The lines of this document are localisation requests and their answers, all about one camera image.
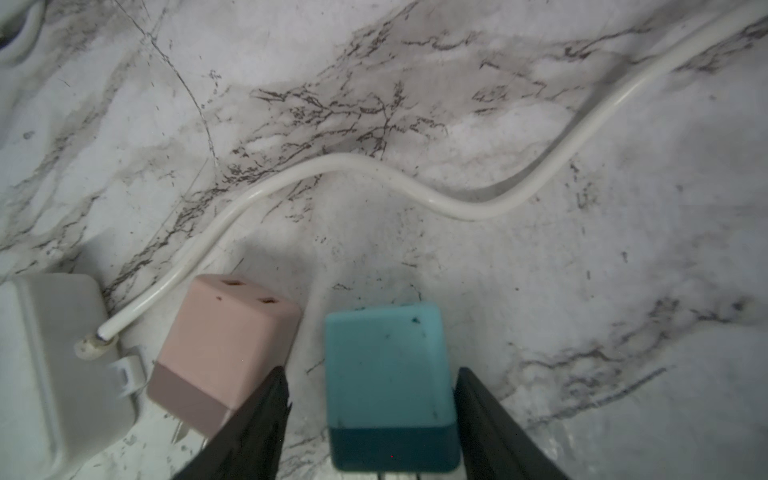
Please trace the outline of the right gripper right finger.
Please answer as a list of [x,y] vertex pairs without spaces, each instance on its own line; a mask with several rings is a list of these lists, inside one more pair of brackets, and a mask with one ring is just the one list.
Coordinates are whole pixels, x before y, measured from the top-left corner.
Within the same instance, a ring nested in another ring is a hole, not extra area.
[[467,367],[458,371],[454,400],[469,479],[568,479]]

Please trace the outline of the pink plug cube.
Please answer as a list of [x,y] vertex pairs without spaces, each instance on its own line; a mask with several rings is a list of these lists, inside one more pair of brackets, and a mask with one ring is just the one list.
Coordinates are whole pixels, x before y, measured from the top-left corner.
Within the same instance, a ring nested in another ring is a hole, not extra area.
[[214,437],[272,369],[286,364],[302,311],[248,279],[195,277],[147,385],[150,400]]

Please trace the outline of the teal plug cube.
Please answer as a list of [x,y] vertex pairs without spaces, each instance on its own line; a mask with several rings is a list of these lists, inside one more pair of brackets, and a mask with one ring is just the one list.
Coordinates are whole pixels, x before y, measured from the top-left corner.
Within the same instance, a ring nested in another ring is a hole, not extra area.
[[324,341],[336,469],[423,474],[459,466],[457,411],[436,304],[330,313]]

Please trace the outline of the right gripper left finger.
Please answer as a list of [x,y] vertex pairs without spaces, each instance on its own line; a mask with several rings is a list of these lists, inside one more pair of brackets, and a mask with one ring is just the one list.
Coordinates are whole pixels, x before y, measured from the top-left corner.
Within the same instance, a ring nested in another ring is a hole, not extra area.
[[285,369],[277,366],[175,478],[274,479],[290,411]]

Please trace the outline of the long white power strip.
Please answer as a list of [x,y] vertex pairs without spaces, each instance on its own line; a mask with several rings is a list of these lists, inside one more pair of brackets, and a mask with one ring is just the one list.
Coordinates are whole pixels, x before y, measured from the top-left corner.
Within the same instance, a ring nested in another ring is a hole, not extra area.
[[121,440],[137,413],[140,361],[75,345],[107,319],[88,275],[16,276],[1,285],[1,476],[60,479]]

